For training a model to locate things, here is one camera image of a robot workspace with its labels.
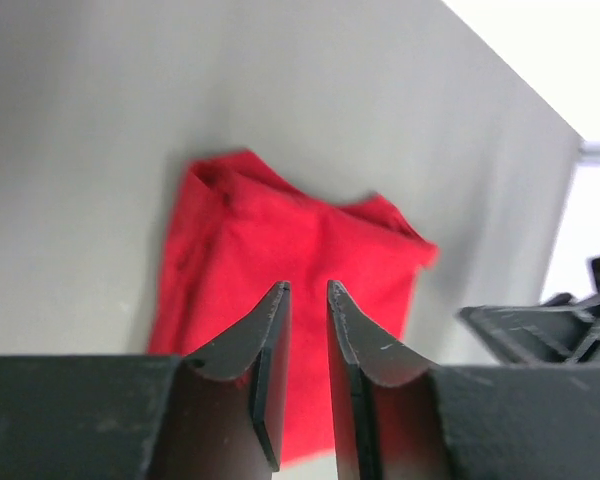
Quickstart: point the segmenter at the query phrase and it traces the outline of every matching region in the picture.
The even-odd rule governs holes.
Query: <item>red towel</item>
[[[165,245],[150,353],[188,354],[291,281],[292,335],[282,462],[332,449],[326,288],[341,280],[394,336],[436,247],[380,195],[335,207],[244,151],[193,163]]]

